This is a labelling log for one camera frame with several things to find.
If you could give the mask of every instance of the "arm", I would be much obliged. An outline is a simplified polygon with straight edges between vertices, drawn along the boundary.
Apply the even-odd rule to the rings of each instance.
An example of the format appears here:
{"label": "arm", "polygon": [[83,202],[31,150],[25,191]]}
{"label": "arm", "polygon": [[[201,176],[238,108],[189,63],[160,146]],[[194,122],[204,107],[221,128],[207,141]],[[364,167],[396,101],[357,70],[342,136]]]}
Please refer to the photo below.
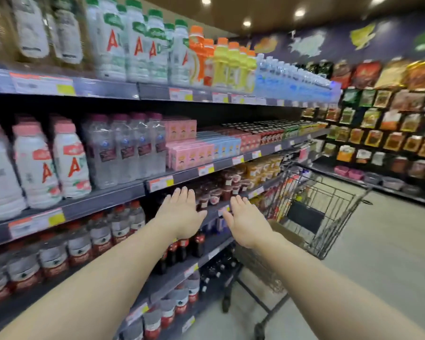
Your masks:
{"label": "arm", "polygon": [[146,226],[48,292],[0,332],[0,340],[110,340],[174,238],[193,236],[206,216],[183,187]]}
{"label": "arm", "polygon": [[425,340],[396,309],[273,232],[247,198],[232,197],[231,206],[223,217],[233,237],[265,258],[318,339]]}

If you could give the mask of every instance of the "person's left hand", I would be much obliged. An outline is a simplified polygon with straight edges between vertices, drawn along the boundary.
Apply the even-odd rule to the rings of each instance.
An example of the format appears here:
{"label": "person's left hand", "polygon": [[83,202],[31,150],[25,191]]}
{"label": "person's left hand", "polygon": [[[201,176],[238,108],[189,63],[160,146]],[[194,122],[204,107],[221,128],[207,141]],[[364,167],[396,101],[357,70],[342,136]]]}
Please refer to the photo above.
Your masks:
{"label": "person's left hand", "polygon": [[176,188],[173,195],[165,197],[155,220],[173,232],[177,239],[190,238],[196,234],[207,211],[196,211],[195,192],[187,187]]}

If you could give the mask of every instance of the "shopping cart basket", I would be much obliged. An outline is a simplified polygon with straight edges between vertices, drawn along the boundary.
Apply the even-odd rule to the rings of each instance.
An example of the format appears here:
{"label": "shopping cart basket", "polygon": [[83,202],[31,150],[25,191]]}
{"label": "shopping cart basket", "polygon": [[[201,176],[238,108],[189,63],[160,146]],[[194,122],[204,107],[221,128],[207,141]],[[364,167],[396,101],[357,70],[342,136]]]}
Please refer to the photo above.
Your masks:
{"label": "shopping cart basket", "polygon": [[[286,175],[265,214],[274,230],[323,260],[358,205],[361,202],[371,204],[364,200],[371,189],[357,196],[323,183],[322,177],[313,172],[302,175],[300,171],[295,168],[294,172]],[[266,317],[254,328],[255,340],[264,340],[266,324],[289,299],[289,295],[285,293],[276,306],[270,309],[243,283],[239,274],[244,267],[248,268],[274,292],[284,291],[281,280],[255,251],[237,245],[234,255],[240,265],[225,286],[222,310],[225,313],[229,310],[232,285],[236,281],[267,312]]]}

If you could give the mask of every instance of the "white floor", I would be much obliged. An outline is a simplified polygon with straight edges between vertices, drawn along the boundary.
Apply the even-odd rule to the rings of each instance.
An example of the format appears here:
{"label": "white floor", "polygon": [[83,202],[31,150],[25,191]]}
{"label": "white floor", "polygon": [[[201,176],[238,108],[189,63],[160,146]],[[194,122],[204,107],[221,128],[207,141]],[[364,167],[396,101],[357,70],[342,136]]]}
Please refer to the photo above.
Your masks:
{"label": "white floor", "polygon": [[[354,194],[362,190],[324,178],[324,183]],[[324,264],[399,309],[425,329],[425,208],[371,192],[374,205],[361,204],[336,241]],[[251,272],[241,277],[269,306],[273,294]],[[221,301],[199,316],[183,340],[251,340],[264,310],[235,284],[228,314]],[[316,337],[292,301],[287,302],[266,327],[266,339],[315,340]]]}

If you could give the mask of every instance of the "ceiling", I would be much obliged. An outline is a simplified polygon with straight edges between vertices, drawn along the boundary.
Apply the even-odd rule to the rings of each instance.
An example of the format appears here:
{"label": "ceiling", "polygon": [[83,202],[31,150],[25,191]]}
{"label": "ceiling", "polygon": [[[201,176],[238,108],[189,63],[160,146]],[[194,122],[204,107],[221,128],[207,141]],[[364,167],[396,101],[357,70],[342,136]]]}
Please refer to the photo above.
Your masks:
{"label": "ceiling", "polygon": [[[385,0],[369,8],[371,1],[211,0],[209,6],[204,6],[201,0],[151,0],[159,7],[239,35],[292,30],[425,9],[425,0]],[[298,8],[305,8],[306,14],[295,20],[294,13]],[[251,27],[244,29],[242,23],[247,17],[251,20]]]}

